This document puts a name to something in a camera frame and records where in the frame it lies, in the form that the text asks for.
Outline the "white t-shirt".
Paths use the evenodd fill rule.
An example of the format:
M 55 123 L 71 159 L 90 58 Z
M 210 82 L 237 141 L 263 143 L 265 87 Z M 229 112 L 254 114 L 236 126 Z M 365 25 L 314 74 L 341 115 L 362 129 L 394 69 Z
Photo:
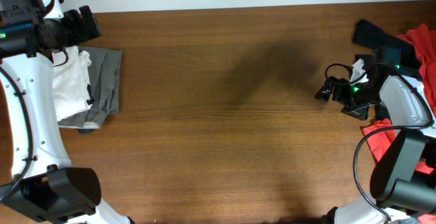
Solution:
M 66 54 L 52 54 L 52 91 L 58 121 L 87 111 L 93 104 L 89 91 L 90 54 L 85 50 L 79 51 L 77 46 L 67 47 L 65 51 Z

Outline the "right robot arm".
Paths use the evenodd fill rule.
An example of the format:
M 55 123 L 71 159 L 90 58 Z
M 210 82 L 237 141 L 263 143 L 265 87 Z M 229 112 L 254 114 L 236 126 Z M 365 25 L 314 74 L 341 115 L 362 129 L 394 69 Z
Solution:
M 399 49 L 383 46 L 371 57 L 346 66 L 349 78 L 327 75 L 315 98 L 332 99 L 342 112 L 360 120 L 371 106 L 387 110 L 391 126 L 376 129 L 359 141 L 353 159 L 357 186 L 358 155 L 370 138 L 385 131 L 396 135 L 371 175 L 370 191 L 340 208 L 333 208 L 324 223 L 399 223 L 435 214 L 435 174 L 419 172 L 420 162 L 435 167 L 435 115 L 424 96 L 418 62 Z

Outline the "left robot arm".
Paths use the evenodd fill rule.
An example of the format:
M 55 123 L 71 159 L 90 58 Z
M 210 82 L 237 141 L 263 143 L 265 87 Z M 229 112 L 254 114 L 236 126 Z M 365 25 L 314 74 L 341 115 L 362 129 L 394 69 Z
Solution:
M 88 6 L 64 0 L 1 0 L 1 86 L 13 142 L 12 181 L 1 203 L 38 222 L 130 223 L 102 198 L 94 170 L 73 167 L 55 115 L 55 52 L 102 32 Z

